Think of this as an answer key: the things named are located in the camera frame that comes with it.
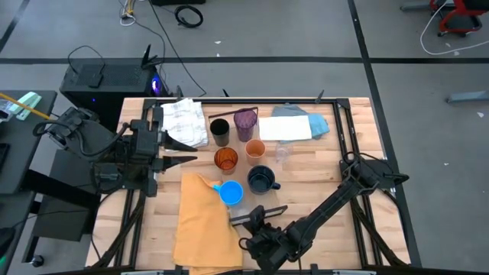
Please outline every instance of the mug handle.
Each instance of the mug handle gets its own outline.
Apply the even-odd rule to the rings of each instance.
[[[279,190],[280,189],[280,183],[272,184],[272,189]]]

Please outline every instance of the wooden tabletop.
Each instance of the wooden tabletop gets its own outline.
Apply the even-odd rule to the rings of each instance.
[[[143,101],[144,99],[126,99],[119,124],[129,122],[131,119],[141,119]],[[360,150],[375,157],[383,157],[384,152],[377,132],[370,99],[350,98],[350,104]],[[202,104],[202,109],[204,115],[208,117],[209,115],[254,106],[258,106],[260,117],[268,117],[271,115],[275,105]],[[338,162],[342,156],[332,105],[305,104],[300,105],[300,108],[309,113],[322,114],[328,122],[330,132],[317,141],[293,142],[293,154],[283,164],[278,164],[274,161],[274,151],[277,142],[265,141],[267,163],[274,170],[277,182],[282,184],[281,190],[275,192],[275,196],[279,205],[288,205],[288,210],[281,216],[268,219],[274,226],[285,227],[291,221],[308,215],[331,195],[342,181],[338,167]],[[346,117],[343,111],[342,124],[344,132],[348,133],[346,130]],[[208,133],[210,133],[208,122],[206,126]],[[348,135],[346,135],[346,138],[347,148],[351,150]],[[172,270],[174,268],[172,250],[178,222],[181,174],[197,172],[210,180],[220,180],[221,173],[213,163],[214,152],[217,149],[219,147],[212,139],[212,135],[209,134],[208,146],[200,147],[199,152],[196,153],[182,154],[195,155],[199,157],[197,160],[178,167],[172,167],[164,175],[159,175],[158,194],[155,198],[148,198],[144,208],[138,261],[136,263],[138,270]],[[99,209],[93,238],[101,253],[108,248],[119,232],[125,204],[125,194],[125,190],[117,191]],[[401,260],[409,263],[410,259],[396,206],[380,191],[376,191],[371,195],[371,204],[379,234]],[[242,237],[249,236],[242,226],[239,225],[236,229]],[[365,230],[363,232],[369,263],[373,264],[374,257],[370,238]],[[128,262],[130,243],[131,233],[128,236],[128,241],[126,241],[128,245],[125,246],[123,263]],[[343,207],[318,230],[313,246],[301,259],[303,268],[309,268],[310,264],[318,264],[319,269],[356,269],[361,267],[350,207]],[[93,264],[96,261],[96,253],[91,247],[86,265]],[[290,262],[286,262],[282,266],[282,269],[288,270],[297,268],[297,263]],[[250,258],[247,252],[244,252],[244,269],[258,269],[256,262]]]

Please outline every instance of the purple cup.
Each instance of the purple cup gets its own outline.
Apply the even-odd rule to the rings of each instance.
[[[253,110],[241,109],[235,113],[234,119],[239,140],[242,142],[249,141],[253,137],[253,129],[257,124],[257,113]]]

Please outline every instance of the yellow cloth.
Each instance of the yellow cloth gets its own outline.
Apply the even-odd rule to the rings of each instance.
[[[241,269],[239,235],[229,223],[228,210],[210,181],[197,173],[182,175],[180,211],[173,262],[190,267],[191,275]]]

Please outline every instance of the floor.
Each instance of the floor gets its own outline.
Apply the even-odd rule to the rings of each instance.
[[[489,45],[430,56],[419,45],[429,12],[403,13],[402,2],[208,0],[198,6],[205,20],[197,29],[178,26],[161,8],[157,13],[184,60],[210,57],[186,65],[208,95],[221,96],[226,89],[230,96],[316,96],[324,89],[324,96],[371,97],[384,133],[382,122],[387,122],[399,168],[411,177],[404,189],[423,266],[488,272],[489,105],[447,105],[445,99],[453,92],[487,89]],[[351,16],[355,7],[357,21]],[[161,56],[160,38],[137,25],[122,27],[119,9],[116,0],[1,1],[2,89],[58,90],[68,53],[84,44],[105,58],[140,57],[148,44]],[[136,3],[135,15],[162,33],[147,2]],[[488,25],[489,16],[481,20]],[[488,37],[485,27],[466,38],[440,38],[433,24],[424,42],[431,51],[445,51]],[[166,45],[166,57],[175,57]],[[73,57],[96,55],[84,49]],[[180,85],[185,96],[199,95],[180,64],[164,69],[171,89]],[[53,111],[68,106],[59,95]],[[386,136],[383,142],[390,144]],[[31,168],[48,174],[55,150],[43,139]],[[88,247],[88,238],[80,243],[44,239],[36,250],[46,257],[43,267],[21,264],[19,249],[9,273],[79,269]]]

